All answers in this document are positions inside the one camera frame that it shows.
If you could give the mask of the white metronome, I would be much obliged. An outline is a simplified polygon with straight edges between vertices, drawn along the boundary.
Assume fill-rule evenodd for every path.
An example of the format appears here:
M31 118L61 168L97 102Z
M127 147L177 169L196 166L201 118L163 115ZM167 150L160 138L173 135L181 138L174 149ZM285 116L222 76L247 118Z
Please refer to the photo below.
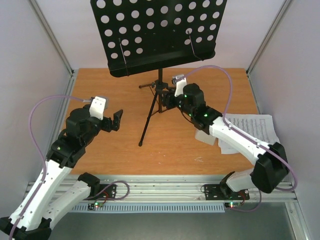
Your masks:
M199 142L202 142L204 144L207 145L211 145L213 146L216 142L216 138L210 134L206 134L204 131L202 130L195 130L195 139Z

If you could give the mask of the black tripod music stand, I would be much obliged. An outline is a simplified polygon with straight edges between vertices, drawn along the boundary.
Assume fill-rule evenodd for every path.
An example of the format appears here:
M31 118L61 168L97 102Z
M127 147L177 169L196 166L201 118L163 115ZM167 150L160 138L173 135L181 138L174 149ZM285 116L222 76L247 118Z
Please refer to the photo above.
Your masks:
M156 70L152 107L164 107L165 68L215 56L224 0L92 0L90 6L113 77Z

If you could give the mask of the sheet music page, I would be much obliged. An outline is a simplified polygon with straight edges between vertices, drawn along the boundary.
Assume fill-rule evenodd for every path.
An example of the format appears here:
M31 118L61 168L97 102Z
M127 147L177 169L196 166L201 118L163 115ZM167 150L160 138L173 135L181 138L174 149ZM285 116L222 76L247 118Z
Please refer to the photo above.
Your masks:
M273 117L269 114L231 114L226 118L235 126L268 144L280 142L276 135Z

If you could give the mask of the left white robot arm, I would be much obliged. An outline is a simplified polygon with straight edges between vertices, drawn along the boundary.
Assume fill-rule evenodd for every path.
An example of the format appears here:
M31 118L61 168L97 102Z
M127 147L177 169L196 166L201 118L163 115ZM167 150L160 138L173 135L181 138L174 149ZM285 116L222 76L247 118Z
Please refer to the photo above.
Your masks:
M85 172L75 184L52 201L65 177L85 154L86 147L100 131L118 131L123 110L105 117L103 110L94 113L89 105L76 108L66 119L46 155L45 169L20 206L0 219L0 230L11 240L47 240L57 223L80 201L96 199L101 193L100 179Z

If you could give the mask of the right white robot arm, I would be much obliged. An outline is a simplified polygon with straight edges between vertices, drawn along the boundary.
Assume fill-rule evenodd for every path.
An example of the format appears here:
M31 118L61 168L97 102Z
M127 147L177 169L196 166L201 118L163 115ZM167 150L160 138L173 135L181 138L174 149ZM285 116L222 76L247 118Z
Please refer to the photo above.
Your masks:
M220 192L225 198L232 198L239 191L251 188L270 194L290 172L285 149L280 143L269 144L254 139L224 119L221 112L206 104L204 93L197 84L187 84L181 94L165 93L163 99L164 107L178 108L189 115L196 129L226 142L253 165L252 169L232 171L220 181Z

